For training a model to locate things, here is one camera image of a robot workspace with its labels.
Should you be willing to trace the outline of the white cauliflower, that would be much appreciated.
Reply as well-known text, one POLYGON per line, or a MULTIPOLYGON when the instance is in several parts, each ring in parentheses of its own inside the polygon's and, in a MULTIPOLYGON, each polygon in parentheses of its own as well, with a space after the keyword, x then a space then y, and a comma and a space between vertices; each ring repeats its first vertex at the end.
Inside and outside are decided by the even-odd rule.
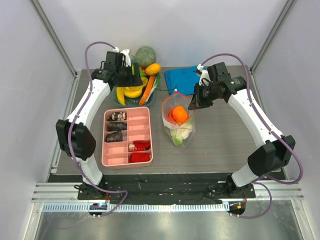
POLYGON ((195 124, 190 120, 178 127, 169 130, 173 144, 176 147, 186 146, 195 133, 195 124))

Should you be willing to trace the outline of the clear orange-zip bag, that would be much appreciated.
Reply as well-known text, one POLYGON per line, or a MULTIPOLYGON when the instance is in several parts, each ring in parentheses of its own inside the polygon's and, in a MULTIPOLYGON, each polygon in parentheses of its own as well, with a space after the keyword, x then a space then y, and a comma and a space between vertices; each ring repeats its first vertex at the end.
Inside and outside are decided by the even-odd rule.
POLYGON ((196 132, 194 110, 189 110, 189 96, 176 89, 161 104, 164 130, 177 148, 186 148, 196 132))

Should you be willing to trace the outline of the orange tangerine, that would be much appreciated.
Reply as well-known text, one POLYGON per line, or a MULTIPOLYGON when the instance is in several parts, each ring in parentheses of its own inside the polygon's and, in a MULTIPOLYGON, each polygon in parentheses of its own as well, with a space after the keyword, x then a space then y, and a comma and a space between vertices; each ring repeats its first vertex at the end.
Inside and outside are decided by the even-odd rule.
POLYGON ((181 105, 178 105, 173 109, 172 116, 175 119, 175 121, 179 124, 184 123, 189 117, 187 111, 181 105))

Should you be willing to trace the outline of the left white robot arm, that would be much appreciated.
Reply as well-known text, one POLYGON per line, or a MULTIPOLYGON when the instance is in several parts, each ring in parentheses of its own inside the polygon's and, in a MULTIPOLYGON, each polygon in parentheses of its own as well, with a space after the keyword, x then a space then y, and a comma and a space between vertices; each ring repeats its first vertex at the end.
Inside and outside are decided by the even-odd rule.
POLYGON ((139 65, 132 62, 130 50, 108 51, 102 68, 89 74, 89 85, 80 102, 65 119, 55 125, 60 149, 71 157, 79 167, 84 183, 91 185, 89 194, 100 200, 107 192, 101 184, 103 174, 94 157, 96 140, 90 128, 105 98, 114 87, 137 87, 142 85, 139 65))

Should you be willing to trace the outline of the watermelon slice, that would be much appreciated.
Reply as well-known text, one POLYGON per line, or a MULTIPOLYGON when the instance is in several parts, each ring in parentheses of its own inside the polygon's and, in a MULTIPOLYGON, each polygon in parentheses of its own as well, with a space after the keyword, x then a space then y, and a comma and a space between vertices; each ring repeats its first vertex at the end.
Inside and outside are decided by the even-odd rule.
POLYGON ((170 123, 175 123, 175 119, 173 118, 173 108, 170 107, 169 108, 169 111, 168 111, 168 114, 167 114, 167 120, 170 122, 170 123))

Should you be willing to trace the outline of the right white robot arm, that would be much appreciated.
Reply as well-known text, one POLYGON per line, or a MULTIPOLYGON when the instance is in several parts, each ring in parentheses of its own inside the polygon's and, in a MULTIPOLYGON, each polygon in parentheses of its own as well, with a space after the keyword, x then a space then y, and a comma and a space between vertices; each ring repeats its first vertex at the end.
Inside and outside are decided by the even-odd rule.
POLYGON ((194 86, 188 109, 208 108, 214 100, 223 99, 240 116, 257 147, 246 165, 226 178, 226 193, 236 198, 254 180, 287 166, 296 141, 291 135, 272 129, 271 121, 247 89, 246 80, 241 76, 231 77, 224 62, 207 68, 199 64, 195 72, 200 80, 194 86))

